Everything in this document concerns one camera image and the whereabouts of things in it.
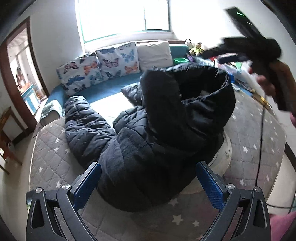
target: star-patterned tablecloth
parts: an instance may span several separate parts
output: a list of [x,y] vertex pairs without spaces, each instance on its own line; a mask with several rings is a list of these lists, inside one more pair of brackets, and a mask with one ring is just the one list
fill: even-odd
[[[262,106],[242,92],[236,92],[236,106],[225,132],[230,138],[230,166],[225,183],[252,189],[259,161]],[[285,132],[276,119],[265,112],[262,162],[258,185],[265,197],[277,177],[285,146]],[[72,183],[84,172],[71,153],[65,138],[65,119],[45,126],[36,138],[30,173],[30,189],[54,190]],[[204,191],[178,195],[168,203],[145,212],[128,213],[106,203],[96,190],[79,214],[98,240],[104,241],[196,241],[200,240],[218,214]],[[225,239],[229,240],[240,215],[237,211]],[[61,212],[58,220],[68,240],[73,240]]]

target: silver screw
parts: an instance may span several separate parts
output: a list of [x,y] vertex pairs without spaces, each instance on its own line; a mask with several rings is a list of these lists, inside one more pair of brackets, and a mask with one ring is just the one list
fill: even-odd
[[36,193],[40,193],[40,192],[42,192],[42,188],[37,188],[35,192],[36,192]]
[[69,184],[65,184],[65,185],[62,186],[62,189],[64,189],[64,190],[67,190],[69,188],[70,188],[70,185]]
[[262,190],[261,190],[260,187],[255,187],[255,191],[256,191],[256,192],[261,192]]
[[227,187],[229,189],[235,189],[235,185],[233,185],[232,183],[227,184]]

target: plush toy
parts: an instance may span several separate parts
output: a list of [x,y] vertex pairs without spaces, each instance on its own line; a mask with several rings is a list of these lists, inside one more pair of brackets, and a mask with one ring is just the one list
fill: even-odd
[[185,44],[189,47],[189,53],[192,56],[194,56],[194,55],[198,56],[204,52],[204,50],[201,48],[202,43],[197,43],[197,45],[195,45],[194,43],[191,42],[190,39],[187,39],[185,41]]

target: brown wooden door frame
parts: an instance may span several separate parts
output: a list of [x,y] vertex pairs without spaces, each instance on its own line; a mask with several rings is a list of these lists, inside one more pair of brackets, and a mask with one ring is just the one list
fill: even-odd
[[37,121],[35,120],[34,116],[28,109],[26,103],[24,102],[17,85],[15,84],[15,79],[13,77],[13,74],[10,69],[10,63],[8,59],[8,52],[7,52],[7,45],[25,28],[27,28],[27,35],[28,35],[28,44],[33,60],[33,64],[37,73],[37,76],[39,78],[39,81],[41,83],[41,86],[47,95],[49,96],[49,92],[44,84],[44,81],[42,79],[41,73],[39,71],[36,58],[34,55],[34,50],[32,46],[32,40],[31,40],[31,31],[30,31],[30,17],[26,18],[23,22],[21,22],[3,41],[3,43],[0,45],[0,71],[2,74],[2,79],[5,84],[5,87],[7,89],[7,92],[17,110],[17,112],[20,114],[23,121],[28,126],[28,129],[30,132],[34,131]]

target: window frame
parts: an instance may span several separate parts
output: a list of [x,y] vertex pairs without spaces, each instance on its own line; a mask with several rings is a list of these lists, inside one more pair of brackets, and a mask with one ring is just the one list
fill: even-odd
[[[167,1],[167,4],[168,4],[168,29],[147,29],[146,28],[146,17],[145,17],[145,8],[144,8],[144,23],[145,23],[145,30],[139,30],[139,31],[133,31],[131,33],[138,33],[138,32],[171,32],[171,24],[170,24],[170,0],[166,0]],[[95,39],[92,39],[92,40],[89,40],[89,41],[85,41],[84,40],[84,34],[83,34],[83,29],[82,29],[82,24],[81,24],[81,16],[80,16],[80,11],[78,10],[78,15],[79,15],[79,24],[80,24],[80,30],[81,30],[81,35],[82,35],[82,40],[83,40],[83,43],[86,44],[86,43],[89,43],[89,42],[92,42],[92,41],[95,41],[97,39],[102,39],[102,38],[106,38],[106,37],[110,37],[110,36],[115,36],[115,35],[118,35],[118,34],[111,34],[111,35],[107,35],[107,36],[103,36],[103,37],[99,37],[99,38],[95,38]]]

